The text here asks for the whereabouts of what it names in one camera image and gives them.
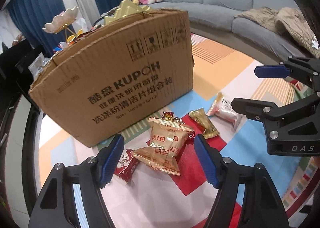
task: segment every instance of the gold stand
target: gold stand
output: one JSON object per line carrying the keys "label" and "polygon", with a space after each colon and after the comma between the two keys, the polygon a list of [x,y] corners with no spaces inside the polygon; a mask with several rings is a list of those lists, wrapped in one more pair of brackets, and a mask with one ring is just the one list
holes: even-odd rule
{"label": "gold stand", "polygon": [[68,42],[67,30],[69,32],[71,32],[71,34],[73,34],[74,36],[77,36],[77,34],[75,32],[73,32],[70,28],[68,28],[68,26],[70,26],[74,21],[75,20],[72,20],[72,21],[68,22],[67,24],[63,25],[56,32],[54,32],[54,34],[57,34],[57,33],[61,32],[64,29],[64,35],[65,35],[66,43],[67,43]]}

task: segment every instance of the play mat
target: play mat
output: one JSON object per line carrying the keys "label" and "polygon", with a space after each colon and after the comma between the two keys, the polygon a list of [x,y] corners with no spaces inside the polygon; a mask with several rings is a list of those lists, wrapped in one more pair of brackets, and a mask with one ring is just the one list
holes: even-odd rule
{"label": "play mat", "polygon": [[[206,111],[216,94],[222,91],[230,98],[242,97],[286,105],[299,98],[292,84],[283,79],[259,79],[254,69],[261,63],[249,56],[212,40],[192,35],[195,61],[193,91],[154,113],[173,111],[186,124],[199,129],[187,116],[188,112],[203,107]],[[320,170],[312,158],[281,157],[267,154],[262,123],[242,119],[235,132],[231,124],[211,118],[220,136],[208,140],[222,156],[231,157],[238,164],[253,166],[261,162],[267,168],[282,197],[289,221],[308,201],[320,180]],[[145,147],[150,139],[146,119],[123,130],[125,148]],[[52,167],[62,162],[65,166],[79,164],[111,139],[87,148],[55,124],[48,116],[42,121],[39,148],[40,183],[44,184]],[[208,182],[193,149],[188,143],[177,158],[181,176],[170,176],[149,169],[140,163],[130,184],[113,177],[101,190],[107,209],[116,227],[203,227],[211,210],[217,190]],[[80,187],[74,185],[77,211],[82,228],[87,228]],[[239,187],[237,204],[230,228],[236,228],[240,217],[244,186]]]}

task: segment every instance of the gray sofa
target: gray sofa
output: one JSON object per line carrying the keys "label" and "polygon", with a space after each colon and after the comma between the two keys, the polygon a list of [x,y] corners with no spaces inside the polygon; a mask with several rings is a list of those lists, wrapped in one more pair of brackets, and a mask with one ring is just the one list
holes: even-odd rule
{"label": "gray sofa", "polygon": [[[288,56],[306,56],[306,52],[278,34],[245,18],[234,18],[251,8],[298,8],[294,0],[164,0],[150,6],[188,11],[191,31],[252,54],[265,64],[287,60]],[[266,55],[267,59],[257,52]]]}

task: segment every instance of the blanket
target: blanket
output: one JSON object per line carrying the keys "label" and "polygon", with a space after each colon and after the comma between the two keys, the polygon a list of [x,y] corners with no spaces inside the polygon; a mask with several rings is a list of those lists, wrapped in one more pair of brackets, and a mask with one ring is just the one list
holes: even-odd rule
{"label": "blanket", "polygon": [[320,59],[320,48],[316,36],[300,10],[281,8],[277,11],[263,7],[250,9],[236,15],[236,17],[247,18],[279,35],[284,35],[288,32],[300,46],[303,46],[313,56]]}

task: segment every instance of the candy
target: candy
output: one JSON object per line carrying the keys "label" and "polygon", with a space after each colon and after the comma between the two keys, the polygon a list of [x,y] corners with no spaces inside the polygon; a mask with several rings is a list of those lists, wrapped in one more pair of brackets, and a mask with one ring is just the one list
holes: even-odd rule
{"label": "candy", "polygon": [[134,151],[135,158],[154,170],[172,175],[180,175],[175,157],[179,154],[185,141],[192,136],[193,128],[173,121],[173,113],[164,113],[164,118],[148,119],[151,126],[150,145]]}
{"label": "candy", "polygon": [[217,98],[215,99],[211,108],[207,112],[207,116],[213,115],[216,115],[221,119],[231,122],[234,129],[238,127],[243,117],[242,114],[238,114],[233,110],[231,106],[231,100],[224,96],[222,92],[218,93]]}
{"label": "candy", "polygon": [[209,120],[204,109],[193,110],[189,112],[190,118],[201,126],[205,139],[213,138],[220,134],[213,123]]}
{"label": "candy", "polygon": [[123,152],[117,165],[117,168],[114,172],[116,176],[118,176],[127,183],[131,180],[133,172],[135,171],[137,165],[140,162],[132,155],[132,151],[134,150],[127,149]]}

